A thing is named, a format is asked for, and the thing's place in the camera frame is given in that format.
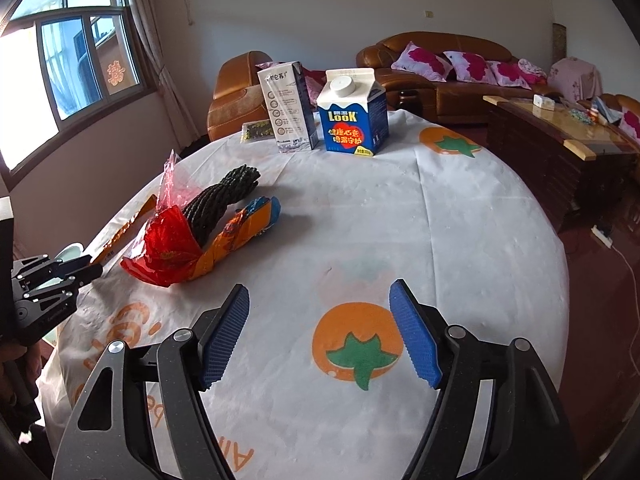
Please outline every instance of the blue gripper pad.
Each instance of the blue gripper pad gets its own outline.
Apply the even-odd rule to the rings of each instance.
[[[389,289],[389,307],[418,377],[436,388],[442,379],[438,347],[420,318],[412,298],[399,281],[393,282]]]
[[[211,338],[203,345],[200,383],[205,389],[209,389],[213,383],[222,379],[222,374],[225,372],[248,316],[249,291],[241,286],[222,315]]]

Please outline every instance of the pink flower pillow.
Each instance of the pink flower pillow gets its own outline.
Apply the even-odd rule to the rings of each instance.
[[[539,66],[535,66],[526,59],[518,62],[518,70],[520,75],[530,85],[546,85],[546,73]]]
[[[487,61],[487,65],[494,73],[495,80],[500,86],[520,86],[531,90],[529,83],[520,75],[520,70],[515,63],[503,63],[501,61]]]
[[[260,70],[264,70],[265,68],[271,68],[272,66],[278,66],[281,64],[281,61],[267,61],[266,63],[260,63],[255,67]],[[311,101],[311,105],[316,108],[318,106],[318,96],[320,95],[322,88],[324,88],[324,83],[318,80],[318,70],[307,70],[302,67],[302,72],[305,74],[306,90],[309,92],[309,101]]]
[[[453,67],[444,59],[410,41],[398,61],[391,65],[393,70],[405,70],[429,81],[444,83]]]
[[[640,117],[628,108],[622,108],[620,129],[640,144]]]
[[[497,85],[494,74],[486,64],[484,57],[478,56],[471,52],[443,52],[447,56],[456,69],[458,81],[465,83],[486,83],[489,85]]]

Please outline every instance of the milk carton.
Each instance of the milk carton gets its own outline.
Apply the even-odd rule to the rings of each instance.
[[[327,70],[318,111],[330,152],[372,156],[389,136],[385,89],[372,68]]]
[[[300,62],[260,70],[258,79],[279,152],[314,149],[318,133]]]

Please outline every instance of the white tablecloth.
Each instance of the white tablecloth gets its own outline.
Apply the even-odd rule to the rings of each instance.
[[[489,151],[441,153],[420,142],[434,124],[402,110],[390,112],[389,123],[390,139],[373,158],[329,153],[322,144],[284,155],[270,141],[241,144],[237,134],[183,161],[203,188],[241,164],[255,166],[262,176],[252,197],[277,196],[280,221],[194,282],[159,288],[115,265],[80,295],[40,381],[54,448],[69,399],[106,343],[159,342],[220,306],[235,283],[248,287],[251,313],[222,381],[203,400],[238,478],[402,477],[436,392],[416,376],[406,350],[397,342],[393,348],[394,327],[381,311],[397,278],[480,339],[528,338],[558,386],[568,278],[562,244],[542,209]],[[89,250],[157,186],[156,179],[127,203]],[[368,383],[324,359],[349,333],[362,343],[372,330],[382,346],[367,351],[396,357],[392,366],[366,372]],[[157,385],[148,393],[161,462],[178,476]],[[478,459],[488,397],[483,388],[484,415],[463,472]]]

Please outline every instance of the black rope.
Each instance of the black rope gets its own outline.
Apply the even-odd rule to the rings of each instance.
[[[258,186],[260,173],[246,164],[229,171],[217,184],[207,187],[182,210],[200,247],[224,216],[229,205],[240,202]]]

